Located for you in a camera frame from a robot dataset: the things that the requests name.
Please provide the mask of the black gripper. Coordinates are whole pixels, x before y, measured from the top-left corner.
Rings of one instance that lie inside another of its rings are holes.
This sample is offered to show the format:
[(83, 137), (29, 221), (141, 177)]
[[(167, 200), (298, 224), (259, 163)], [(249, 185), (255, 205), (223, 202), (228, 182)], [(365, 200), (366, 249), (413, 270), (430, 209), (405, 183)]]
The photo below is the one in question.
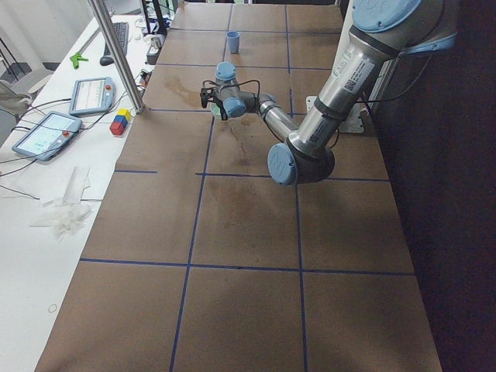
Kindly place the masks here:
[(208, 103), (211, 105), (217, 104), (218, 97), (214, 88), (202, 88), (201, 95), (206, 96), (206, 98), (201, 98), (202, 108), (206, 108)]

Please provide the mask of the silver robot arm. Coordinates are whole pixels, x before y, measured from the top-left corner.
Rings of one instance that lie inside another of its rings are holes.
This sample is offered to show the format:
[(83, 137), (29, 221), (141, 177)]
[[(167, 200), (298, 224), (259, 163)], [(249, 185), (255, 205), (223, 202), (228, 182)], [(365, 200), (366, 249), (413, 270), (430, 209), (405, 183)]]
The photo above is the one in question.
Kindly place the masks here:
[(374, 85), (384, 63), (396, 57), (433, 54), (453, 46), (458, 1), (355, 1), (349, 42), (301, 124), (268, 94), (242, 91), (230, 62), (204, 81), (201, 104), (215, 104), (223, 120), (258, 114), (280, 140), (267, 155), (272, 179), (284, 186), (326, 179), (334, 168), (327, 146), (359, 97)]

